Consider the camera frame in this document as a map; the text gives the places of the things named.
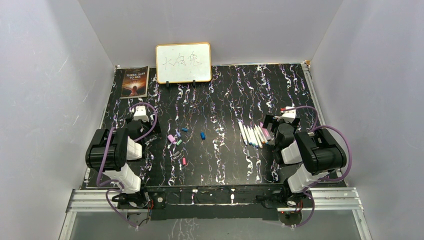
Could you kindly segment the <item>pink highlighter body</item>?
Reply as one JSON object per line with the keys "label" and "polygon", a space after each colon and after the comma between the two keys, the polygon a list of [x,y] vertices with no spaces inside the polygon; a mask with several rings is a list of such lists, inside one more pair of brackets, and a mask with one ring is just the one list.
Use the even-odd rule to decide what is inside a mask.
{"label": "pink highlighter body", "polygon": [[264,137],[266,138],[266,140],[271,141],[272,137],[271,137],[270,133],[268,132],[268,130],[266,128],[264,128],[262,122],[259,124],[259,126],[260,126],[262,133],[264,134]]}

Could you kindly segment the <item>pink highlighter cap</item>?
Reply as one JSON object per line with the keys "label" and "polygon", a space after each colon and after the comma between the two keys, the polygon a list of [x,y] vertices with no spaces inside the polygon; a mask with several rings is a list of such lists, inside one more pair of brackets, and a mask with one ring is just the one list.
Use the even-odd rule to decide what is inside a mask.
{"label": "pink highlighter cap", "polygon": [[176,141],[175,137],[174,137],[173,135],[171,135],[171,134],[169,134],[169,135],[167,136],[167,139],[168,139],[168,140],[169,140],[169,142],[170,142],[170,143],[172,143],[172,144],[176,144],[176,143],[177,143],[177,141]]}

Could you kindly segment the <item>white marker dark blue cap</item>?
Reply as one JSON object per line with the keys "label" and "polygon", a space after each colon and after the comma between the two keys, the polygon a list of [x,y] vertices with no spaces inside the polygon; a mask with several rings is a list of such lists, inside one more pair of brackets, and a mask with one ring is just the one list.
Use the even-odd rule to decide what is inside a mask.
{"label": "white marker dark blue cap", "polygon": [[249,141],[247,140],[246,133],[244,131],[243,125],[242,125],[242,123],[240,121],[238,121],[237,123],[238,123],[239,129],[240,129],[240,132],[241,132],[241,137],[243,139],[243,142],[244,142],[244,144],[246,146],[248,146],[249,145]]}

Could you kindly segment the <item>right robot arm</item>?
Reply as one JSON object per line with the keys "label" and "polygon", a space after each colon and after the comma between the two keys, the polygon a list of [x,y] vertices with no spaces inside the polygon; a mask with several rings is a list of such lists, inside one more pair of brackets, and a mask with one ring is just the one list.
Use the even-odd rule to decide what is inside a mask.
{"label": "right robot arm", "polygon": [[306,197],[308,188],[348,162],[347,154],[327,129],[298,132],[299,121],[299,118],[289,122],[266,115],[262,124],[263,128],[271,125],[275,162],[283,166],[299,165],[283,182],[281,191],[271,198],[288,207],[295,207]]}

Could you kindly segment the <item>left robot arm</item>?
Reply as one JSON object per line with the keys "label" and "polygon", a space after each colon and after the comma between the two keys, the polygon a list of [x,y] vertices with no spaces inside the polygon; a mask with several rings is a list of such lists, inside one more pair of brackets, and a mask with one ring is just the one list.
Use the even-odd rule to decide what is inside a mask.
{"label": "left robot arm", "polygon": [[122,128],[97,129],[85,154],[90,170],[97,172],[98,188],[117,186],[119,194],[112,201],[120,205],[144,208],[150,201],[142,179],[130,168],[129,162],[147,158],[145,138],[160,134],[161,127],[154,121],[125,120]]}

